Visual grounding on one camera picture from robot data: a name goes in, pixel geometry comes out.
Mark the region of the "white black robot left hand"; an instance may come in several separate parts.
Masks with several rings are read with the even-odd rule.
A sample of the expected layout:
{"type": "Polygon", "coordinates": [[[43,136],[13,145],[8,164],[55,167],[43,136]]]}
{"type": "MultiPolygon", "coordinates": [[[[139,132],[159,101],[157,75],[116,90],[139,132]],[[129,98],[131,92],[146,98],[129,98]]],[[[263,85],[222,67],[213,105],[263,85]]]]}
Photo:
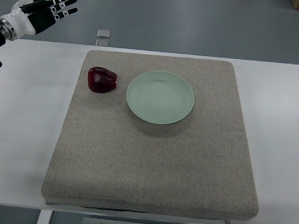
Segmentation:
{"type": "Polygon", "coordinates": [[[70,8],[77,0],[19,0],[11,12],[0,16],[0,32],[6,41],[13,41],[24,35],[39,34],[58,20],[76,13],[70,8]]]}

